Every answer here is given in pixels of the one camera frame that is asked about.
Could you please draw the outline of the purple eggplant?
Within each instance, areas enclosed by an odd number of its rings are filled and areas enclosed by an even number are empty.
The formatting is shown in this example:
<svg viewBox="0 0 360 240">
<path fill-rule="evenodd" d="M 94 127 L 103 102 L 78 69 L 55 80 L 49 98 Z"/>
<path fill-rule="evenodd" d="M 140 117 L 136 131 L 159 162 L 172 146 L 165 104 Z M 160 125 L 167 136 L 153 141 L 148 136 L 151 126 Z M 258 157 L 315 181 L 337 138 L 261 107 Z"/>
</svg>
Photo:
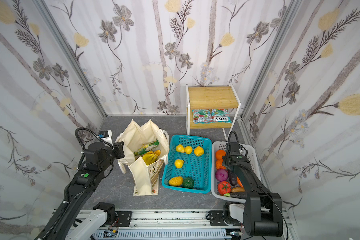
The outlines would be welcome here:
<svg viewBox="0 0 360 240">
<path fill-rule="evenodd" d="M 232 171 L 228 170 L 229 182 L 231 186 L 236 186 L 238 184 L 237 176 Z"/>
</svg>

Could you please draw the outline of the purple onion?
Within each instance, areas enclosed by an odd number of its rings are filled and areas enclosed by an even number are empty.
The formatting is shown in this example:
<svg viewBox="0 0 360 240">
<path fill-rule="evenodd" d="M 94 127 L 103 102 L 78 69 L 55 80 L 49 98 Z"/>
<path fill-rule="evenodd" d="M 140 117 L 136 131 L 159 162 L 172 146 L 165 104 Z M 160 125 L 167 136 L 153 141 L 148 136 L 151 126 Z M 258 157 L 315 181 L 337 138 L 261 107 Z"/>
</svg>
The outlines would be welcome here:
<svg viewBox="0 0 360 240">
<path fill-rule="evenodd" d="M 218 169 L 215 173 L 215 178 L 219 182 L 224 182 L 229 177 L 227 170 L 225 169 Z"/>
</svg>

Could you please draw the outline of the cream floral tote bag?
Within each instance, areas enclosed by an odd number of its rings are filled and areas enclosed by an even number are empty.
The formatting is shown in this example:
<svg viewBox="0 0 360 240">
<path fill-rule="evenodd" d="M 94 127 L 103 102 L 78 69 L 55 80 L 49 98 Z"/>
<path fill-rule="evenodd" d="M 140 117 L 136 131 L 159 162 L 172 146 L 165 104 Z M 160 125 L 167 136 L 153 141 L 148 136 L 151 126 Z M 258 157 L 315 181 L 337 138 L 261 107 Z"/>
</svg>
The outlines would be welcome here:
<svg viewBox="0 0 360 240">
<path fill-rule="evenodd" d="M 122 173 L 131 171 L 135 186 L 134 196 L 159 194 L 160 170 L 168 164 L 170 138 L 152 120 L 140 126 L 135 121 L 127 126 L 116 142 L 123 142 L 125 157 L 118 160 Z"/>
</svg>

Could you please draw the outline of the yellow banana bunch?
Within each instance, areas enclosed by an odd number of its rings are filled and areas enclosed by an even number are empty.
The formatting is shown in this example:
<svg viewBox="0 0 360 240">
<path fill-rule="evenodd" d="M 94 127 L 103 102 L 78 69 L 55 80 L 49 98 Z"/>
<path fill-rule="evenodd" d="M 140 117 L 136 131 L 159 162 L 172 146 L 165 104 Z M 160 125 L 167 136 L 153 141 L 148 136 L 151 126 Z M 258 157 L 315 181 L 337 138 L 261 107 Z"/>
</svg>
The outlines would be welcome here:
<svg viewBox="0 0 360 240">
<path fill-rule="evenodd" d="M 160 150 L 157 150 L 155 152 L 149 151 L 149 152 L 145 153 L 142 156 L 142 158 L 143 158 L 143 161 L 145 162 L 145 164 L 147 166 L 149 166 L 150 164 L 152 164 L 152 163 L 154 163 L 154 162 L 156 162 L 158 160 L 160 154 L 161 154 Z"/>
</svg>

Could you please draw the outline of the green snack bag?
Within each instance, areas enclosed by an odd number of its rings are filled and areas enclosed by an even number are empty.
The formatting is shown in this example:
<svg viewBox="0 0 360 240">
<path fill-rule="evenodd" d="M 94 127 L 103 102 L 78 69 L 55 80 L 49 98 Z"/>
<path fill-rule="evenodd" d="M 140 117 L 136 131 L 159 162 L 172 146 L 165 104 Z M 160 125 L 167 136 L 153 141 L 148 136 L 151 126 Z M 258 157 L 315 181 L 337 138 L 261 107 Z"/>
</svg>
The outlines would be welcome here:
<svg viewBox="0 0 360 240">
<path fill-rule="evenodd" d="M 153 149 L 155 149 L 157 146 L 159 145 L 159 140 L 155 140 L 152 142 L 149 142 L 145 145 L 143 145 L 140 149 L 138 149 L 137 151 L 134 152 L 134 156 L 142 156 L 146 153 L 148 153 L 149 151 L 152 151 Z"/>
</svg>

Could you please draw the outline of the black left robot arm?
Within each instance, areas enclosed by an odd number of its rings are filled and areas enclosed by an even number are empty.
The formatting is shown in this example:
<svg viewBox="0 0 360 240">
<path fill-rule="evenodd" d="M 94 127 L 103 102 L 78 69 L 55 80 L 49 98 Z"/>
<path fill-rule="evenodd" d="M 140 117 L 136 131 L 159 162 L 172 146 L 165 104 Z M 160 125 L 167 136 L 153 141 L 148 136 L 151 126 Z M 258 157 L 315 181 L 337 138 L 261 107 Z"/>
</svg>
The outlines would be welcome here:
<svg viewBox="0 0 360 240">
<path fill-rule="evenodd" d="M 80 131 L 94 135 L 98 141 L 85 147 L 79 137 Z M 80 210 L 107 177 L 105 171 L 114 167 L 116 159 L 125 157 L 124 142 L 113 143 L 112 131 L 95 133 L 88 128 L 77 128 L 75 136 L 82 148 L 78 171 L 64 189 L 64 198 L 36 240 L 64 240 L 74 224 Z"/>
</svg>

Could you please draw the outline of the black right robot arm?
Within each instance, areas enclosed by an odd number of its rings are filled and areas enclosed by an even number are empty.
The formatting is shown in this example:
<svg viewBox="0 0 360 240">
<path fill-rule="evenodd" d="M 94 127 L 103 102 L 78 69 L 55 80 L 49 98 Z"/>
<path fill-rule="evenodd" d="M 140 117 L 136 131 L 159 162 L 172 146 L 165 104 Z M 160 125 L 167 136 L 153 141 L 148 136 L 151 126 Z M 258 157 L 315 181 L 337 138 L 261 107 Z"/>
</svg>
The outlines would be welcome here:
<svg viewBox="0 0 360 240">
<path fill-rule="evenodd" d="M 260 181 L 248 157 L 240 152 L 239 138 L 234 131 L 228 136 L 223 166 L 237 177 L 242 177 L 240 181 L 246 190 L 246 201 L 238 221 L 244 225 L 247 235 L 263 238 L 283 236 L 287 222 L 283 216 L 282 198 Z"/>
</svg>

